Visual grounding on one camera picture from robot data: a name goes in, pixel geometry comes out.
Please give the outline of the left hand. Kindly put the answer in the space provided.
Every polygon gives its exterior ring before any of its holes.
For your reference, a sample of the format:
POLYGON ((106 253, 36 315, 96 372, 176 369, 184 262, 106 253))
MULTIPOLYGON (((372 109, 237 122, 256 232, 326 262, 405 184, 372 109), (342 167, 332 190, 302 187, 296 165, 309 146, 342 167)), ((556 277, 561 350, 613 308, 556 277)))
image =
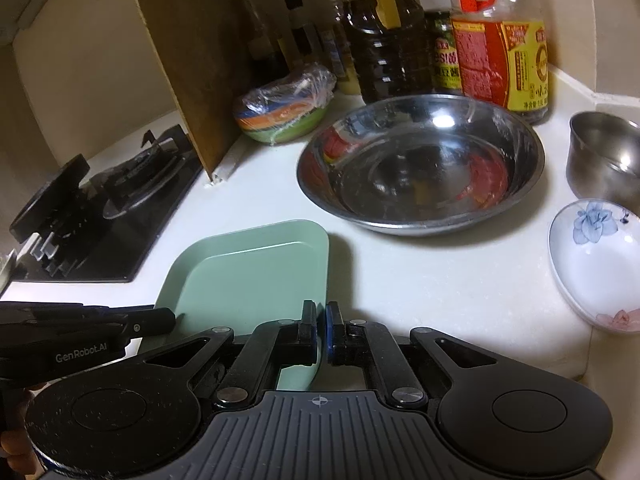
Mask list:
POLYGON ((1 449, 15 479, 39 479, 42 466, 25 429, 25 414, 44 385, 13 393, 1 400, 1 449))

